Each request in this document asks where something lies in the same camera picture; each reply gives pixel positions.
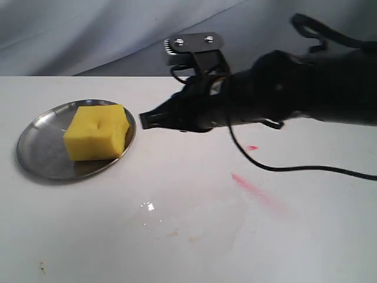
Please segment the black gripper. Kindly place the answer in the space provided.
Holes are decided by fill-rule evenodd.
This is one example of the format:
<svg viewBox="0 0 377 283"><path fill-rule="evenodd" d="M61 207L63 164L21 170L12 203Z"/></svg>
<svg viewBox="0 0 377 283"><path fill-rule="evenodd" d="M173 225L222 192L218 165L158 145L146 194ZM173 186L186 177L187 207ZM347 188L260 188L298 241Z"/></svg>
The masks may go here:
<svg viewBox="0 0 377 283"><path fill-rule="evenodd" d="M144 130L206 133L216 127L260 123L279 130L286 119L286 73L276 67L251 68L230 76L196 75L169 101L140 113Z"/></svg>

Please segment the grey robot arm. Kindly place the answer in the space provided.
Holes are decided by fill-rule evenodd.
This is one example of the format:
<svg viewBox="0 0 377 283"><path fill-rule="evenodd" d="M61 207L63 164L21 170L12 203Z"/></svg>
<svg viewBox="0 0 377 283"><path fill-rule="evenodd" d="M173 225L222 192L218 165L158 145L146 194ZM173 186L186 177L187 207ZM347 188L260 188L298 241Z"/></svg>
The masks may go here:
<svg viewBox="0 0 377 283"><path fill-rule="evenodd" d="M193 78L154 110L140 114L144 129L205 133L215 127L286 120L376 125L376 56L362 52L304 60L283 51L226 78Z"/></svg>

